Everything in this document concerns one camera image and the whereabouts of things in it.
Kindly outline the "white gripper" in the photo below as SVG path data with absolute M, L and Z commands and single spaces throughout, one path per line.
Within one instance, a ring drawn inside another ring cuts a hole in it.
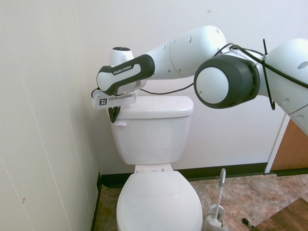
M 94 109 L 108 108 L 111 123 L 117 119 L 121 106 L 133 104 L 137 100 L 137 92 L 126 92 L 120 96 L 109 96 L 103 92 L 94 92 L 91 105 Z

